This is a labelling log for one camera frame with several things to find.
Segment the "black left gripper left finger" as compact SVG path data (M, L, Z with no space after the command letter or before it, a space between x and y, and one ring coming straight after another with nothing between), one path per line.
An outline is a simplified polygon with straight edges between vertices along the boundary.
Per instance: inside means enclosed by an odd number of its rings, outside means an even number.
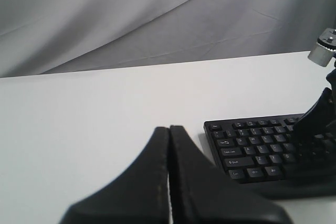
M61 223L168 223L169 131L157 127L114 181L68 208Z

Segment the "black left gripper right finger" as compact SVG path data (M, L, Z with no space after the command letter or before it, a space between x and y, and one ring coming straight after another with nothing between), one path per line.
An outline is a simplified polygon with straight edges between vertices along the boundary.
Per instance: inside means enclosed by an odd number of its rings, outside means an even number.
M287 212L232 181L182 126L170 127L169 183L174 223L289 223Z

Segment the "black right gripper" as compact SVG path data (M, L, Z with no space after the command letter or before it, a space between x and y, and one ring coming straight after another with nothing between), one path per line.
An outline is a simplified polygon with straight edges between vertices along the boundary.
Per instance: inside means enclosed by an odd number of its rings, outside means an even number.
M324 133L331 133L335 136L335 103L333 98L336 95L336 62L326 80L330 83L331 89L325 88L317 102L293 126L292 134L301 140L308 140Z

